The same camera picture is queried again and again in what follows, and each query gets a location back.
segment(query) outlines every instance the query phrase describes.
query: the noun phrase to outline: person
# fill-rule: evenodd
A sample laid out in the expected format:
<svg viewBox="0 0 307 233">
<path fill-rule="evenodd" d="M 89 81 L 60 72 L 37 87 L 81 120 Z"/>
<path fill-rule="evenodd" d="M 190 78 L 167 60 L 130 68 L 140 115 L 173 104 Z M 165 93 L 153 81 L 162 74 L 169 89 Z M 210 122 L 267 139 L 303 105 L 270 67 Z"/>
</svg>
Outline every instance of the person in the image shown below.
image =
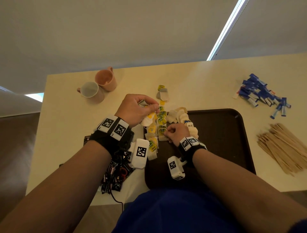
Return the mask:
<svg viewBox="0 0 307 233">
<path fill-rule="evenodd" d="M 150 106 L 140 107 L 143 99 Z M 128 94 L 115 116 L 134 127 L 158 111 L 154 99 Z M 165 136 L 179 146 L 190 134 L 185 125 L 171 124 Z M 73 232 L 110 161 L 110 153 L 90 140 L 22 199 L 0 232 Z M 201 148 L 192 162 L 210 190 L 150 190 L 123 211 L 113 231 L 307 232 L 307 209 L 253 173 Z"/>
</svg>

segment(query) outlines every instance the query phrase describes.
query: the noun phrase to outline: cable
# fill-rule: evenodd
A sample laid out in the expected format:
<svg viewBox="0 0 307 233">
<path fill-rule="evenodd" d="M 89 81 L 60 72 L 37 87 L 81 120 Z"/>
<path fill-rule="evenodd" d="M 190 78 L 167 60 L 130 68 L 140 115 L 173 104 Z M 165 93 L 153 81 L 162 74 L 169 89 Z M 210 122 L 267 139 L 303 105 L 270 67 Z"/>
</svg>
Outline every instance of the cable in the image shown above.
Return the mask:
<svg viewBox="0 0 307 233">
<path fill-rule="evenodd" d="M 110 187 L 110 193 L 111 193 L 111 196 L 113 197 L 113 199 L 117 202 L 117 203 L 121 203 L 122 204 L 122 212 L 124 211 L 124 204 L 122 203 L 122 202 L 120 202 L 120 201 L 117 201 L 115 198 L 114 198 L 114 196 L 113 196 L 113 194 L 112 194 L 112 189 L 111 189 L 111 187 Z"/>
</svg>

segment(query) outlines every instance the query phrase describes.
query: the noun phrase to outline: table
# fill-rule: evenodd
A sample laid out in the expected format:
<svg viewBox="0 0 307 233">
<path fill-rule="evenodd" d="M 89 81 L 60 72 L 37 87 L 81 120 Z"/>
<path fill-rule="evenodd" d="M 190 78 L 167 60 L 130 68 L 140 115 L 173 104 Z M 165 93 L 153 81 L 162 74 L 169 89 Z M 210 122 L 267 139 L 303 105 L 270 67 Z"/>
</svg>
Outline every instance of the table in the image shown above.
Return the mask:
<svg viewBox="0 0 307 233">
<path fill-rule="evenodd" d="M 237 110 L 244 120 L 257 175 L 282 192 L 305 190 L 307 171 L 295 177 L 283 173 L 257 145 L 256 135 L 268 129 L 269 124 L 281 122 L 307 144 L 306 64 L 307 53 L 302 53 L 114 69 L 118 87 L 106 93 L 105 100 L 97 105 L 88 104 L 76 91 L 84 82 L 94 81 L 97 71 L 49 75 L 26 193 L 73 156 L 82 147 L 84 136 L 90 135 L 108 114 L 114 114 L 127 93 L 154 98 L 160 84 L 169 91 L 167 111 L 181 106 L 188 110 Z M 253 108 L 241 98 L 232 98 L 251 73 L 268 83 L 277 95 L 287 97 L 292 105 L 287 117 L 272 120 L 269 116 L 273 108 L 264 104 Z M 143 138 L 140 125 L 133 131 L 134 140 Z M 129 202 L 147 190 L 144 170 L 135 170 L 123 183 L 121 192 L 114 191 L 114 196 L 118 201 Z M 116 202 L 108 194 L 97 193 L 91 203 L 105 204 Z"/>
</svg>

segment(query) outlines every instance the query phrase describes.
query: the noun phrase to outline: black candy wrapper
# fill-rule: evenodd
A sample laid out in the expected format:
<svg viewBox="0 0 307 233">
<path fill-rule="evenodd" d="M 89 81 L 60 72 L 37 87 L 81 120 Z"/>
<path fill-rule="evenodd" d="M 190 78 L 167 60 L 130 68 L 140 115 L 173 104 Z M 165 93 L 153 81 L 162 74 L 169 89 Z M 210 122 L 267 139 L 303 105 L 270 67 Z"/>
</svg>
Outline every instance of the black candy wrapper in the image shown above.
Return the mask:
<svg viewBox="0 0 307 233">
<path fill-rule="evenodd" d="M 83 145 L 88 142 L 89 138 L 90 136 L 84 137 Z M 128 165 L 130 163 L 130 155 L 131 152 L 124 151 L 118 151 L 116 154 L 114 154 L 112 161 L 110 162 L 110 165 L 104 174 L 103 179 L 101 180 L 102 194 L 110 194 L 110 188 L 111 190 L 120 192 L 122 183 L 135 170 Z"/>
</svg>

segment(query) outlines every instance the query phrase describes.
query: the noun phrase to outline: black wrist strap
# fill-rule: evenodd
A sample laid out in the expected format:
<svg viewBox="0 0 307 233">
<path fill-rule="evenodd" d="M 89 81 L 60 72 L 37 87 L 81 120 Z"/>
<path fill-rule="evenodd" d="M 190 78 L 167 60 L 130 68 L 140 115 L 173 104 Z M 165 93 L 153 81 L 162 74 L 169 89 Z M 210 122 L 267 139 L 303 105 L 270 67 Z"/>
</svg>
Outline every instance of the black wrist strap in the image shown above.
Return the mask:
<svg viewBox="0 0 307 233">
<path fill-rule="evenodd" d="M 203 144 L 201 141 L 194 137 L 187 137 L 183 138 L 178 146 L 178 149 L 180 153 L 182 154 L 182 157 L 180 158 L 181 162 L 187 161 L 187 165 L 190 167 L 194 167 L 193 164 L 193 155 L 198 149 L 205 149 L 207 150 L 207 147 L 205 144 Z"/>
<path fill-rule="evenodd" d="M 133 135 L 134 133 L 124 120 L 120 117 L 108 116 L 94 129 L 89 140 L 98 142 L 113 158 L 117 151 L 127 151 L 130 148 Z"/>
</svg>

